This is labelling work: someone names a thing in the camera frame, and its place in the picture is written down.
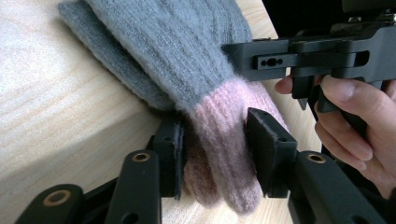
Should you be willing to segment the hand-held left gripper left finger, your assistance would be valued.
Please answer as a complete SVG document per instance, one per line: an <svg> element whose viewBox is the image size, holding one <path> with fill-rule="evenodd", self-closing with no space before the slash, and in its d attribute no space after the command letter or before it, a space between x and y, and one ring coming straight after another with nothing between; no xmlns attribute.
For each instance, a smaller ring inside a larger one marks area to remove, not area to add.
<svg viewBox="0 0 396 224"><path fill-rule="evenodd" d="M163 119L152 141L160 161L160 190L166 198L179 200L184 168L184 126L179 116Z"/></svg>

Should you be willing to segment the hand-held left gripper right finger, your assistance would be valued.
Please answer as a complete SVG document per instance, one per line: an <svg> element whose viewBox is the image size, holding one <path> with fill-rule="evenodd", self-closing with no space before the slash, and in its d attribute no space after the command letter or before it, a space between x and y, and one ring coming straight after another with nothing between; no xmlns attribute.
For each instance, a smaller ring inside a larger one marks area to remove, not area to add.
<svg viewBox="0 0 396 224"><path fill-rule="evenodd" d="M251 107L247 111L247 143L263 195L286 198L297 141L271 114Z"/></svg>

